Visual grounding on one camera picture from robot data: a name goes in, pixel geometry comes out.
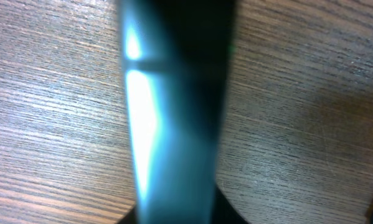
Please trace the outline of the Galaxy S25 smartphone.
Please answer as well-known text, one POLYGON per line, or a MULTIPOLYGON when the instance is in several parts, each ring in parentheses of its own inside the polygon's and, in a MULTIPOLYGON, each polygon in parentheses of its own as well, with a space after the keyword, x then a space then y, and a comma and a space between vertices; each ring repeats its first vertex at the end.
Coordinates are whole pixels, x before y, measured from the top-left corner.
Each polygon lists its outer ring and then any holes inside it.
POLYGON ((138 223, 210 223, 236 1, 118 1, 138 223))

